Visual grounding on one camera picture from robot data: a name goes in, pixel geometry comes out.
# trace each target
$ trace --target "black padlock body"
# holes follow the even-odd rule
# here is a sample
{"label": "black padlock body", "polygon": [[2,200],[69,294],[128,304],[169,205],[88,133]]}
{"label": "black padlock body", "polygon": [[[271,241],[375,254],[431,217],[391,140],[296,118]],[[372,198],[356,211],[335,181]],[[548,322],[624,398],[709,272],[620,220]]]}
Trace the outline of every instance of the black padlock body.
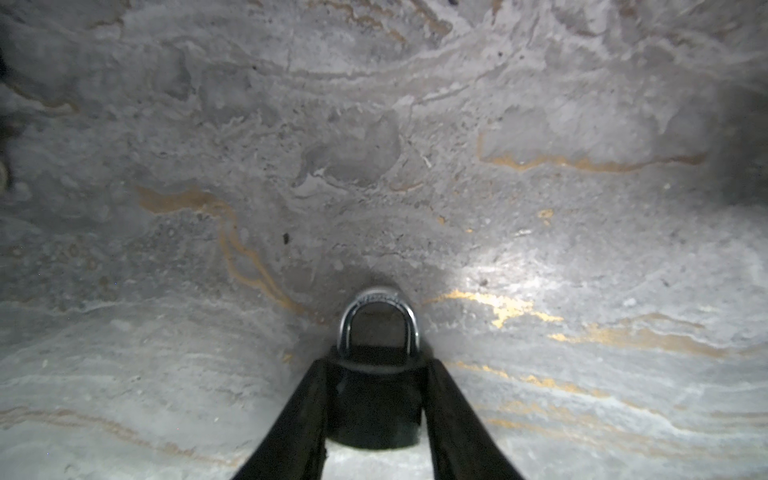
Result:
{"label": "black padlock body", "polygon": [[329,354],[328,438],[358,449],[419,443],[425,360],[399,347],[354,346],[348,359]]}

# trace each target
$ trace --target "steel shackle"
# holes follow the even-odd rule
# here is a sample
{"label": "steel shackle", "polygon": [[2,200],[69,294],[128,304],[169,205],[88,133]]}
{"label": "steel shackle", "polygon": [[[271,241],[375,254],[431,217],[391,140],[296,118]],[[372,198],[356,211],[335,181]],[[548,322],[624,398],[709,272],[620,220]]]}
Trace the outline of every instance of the steel shackle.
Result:
{"label": "steel shackle", "polygon": [[343,359],[349,358],[350,338],[352,336],[352,320],[365,305],[370,303],[386,303],[394,306],[406,319],[406,355],[417,356],[421,352],[419,346],[419,323],[405,296],[394,288],[388,286],[374,286],[363,290],[355,296],[355,299],[346,307],[339,324],[339,337],[336,340],[336,349]]}

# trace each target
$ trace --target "padlock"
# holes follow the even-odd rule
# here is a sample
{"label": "padlock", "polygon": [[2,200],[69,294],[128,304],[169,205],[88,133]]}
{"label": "padlock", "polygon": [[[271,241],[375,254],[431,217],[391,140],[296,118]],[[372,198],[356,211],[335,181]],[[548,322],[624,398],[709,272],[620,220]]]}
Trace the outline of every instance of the padlock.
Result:
{"label": "padlock", "polygon": [[[351,345],[355,315],[365,305],[386,303],[406,322],[404,346]],[[426,362],[419,323],[397,290],[362,291],[346,308],[336,346],[328,355],[328,438],[358,449],[397,449],[419,443]]]}

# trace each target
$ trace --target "orange mineral vein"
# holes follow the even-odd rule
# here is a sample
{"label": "orange mineral vein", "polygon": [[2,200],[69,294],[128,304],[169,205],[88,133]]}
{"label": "orange mineral vein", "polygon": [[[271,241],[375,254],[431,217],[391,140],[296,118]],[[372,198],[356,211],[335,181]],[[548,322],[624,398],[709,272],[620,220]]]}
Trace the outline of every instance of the orange mineral vein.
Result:
{"label": "orange mineral vein", "polygon": [[651,165],[667,165],[667,164],[683,164],[683,165],[701,165],[706,159],[707,155],[704,153],[694,155],[677,155],[673,157],[655,158],[653,160],[640,162],[637,164],[625,164],[616,161],[607,161],[600,163],[593,163],[589,158],[570,159],[564,155],[539,155],[531,161],[520,161],[516,159],[511,153],[505,152],[500,155],[486,155],[485,153],[485,132],[478,134],[477,144],[475,146],[475,154],[483,163],[503,165],[504,167],[510,167],[518,172],[524,172],[531,170],[532,168],[541,167],[543,165],[557,165],[559,167],[570,167],[576,170],[582,170],[592,172],[596,174],[627,174]]}
{"label": "orange mineral vein", "polygon": [[[278,286],[264,266],[259,254],[245,247],[237,234],[237,215],[232,207],[211,192],[197,187],[179,194],[163,195],[146,187],[136,186],[139,193],[139,205],[153,214],[171,214],[184,208],[219,219],[219,245],[227,264],[227,271],[235,280],[261,290],[264,295],[275,300],[282,307],[296,313],[304,308],[290,299]],[[260,277],[250,278],[241,273],[236,265],[236,253],[246,257],[256,268]]]}

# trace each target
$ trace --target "rock surface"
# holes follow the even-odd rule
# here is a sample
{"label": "rock surface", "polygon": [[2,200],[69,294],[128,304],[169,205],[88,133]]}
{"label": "rock surface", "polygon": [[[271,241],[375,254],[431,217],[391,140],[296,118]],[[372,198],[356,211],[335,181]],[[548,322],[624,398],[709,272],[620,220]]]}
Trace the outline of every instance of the rock surface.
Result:
{"label": "rock surface", "polygon": [[4,478],[229,478],[381,282],[526,478],[768,476],[764,2],[0,14]]}

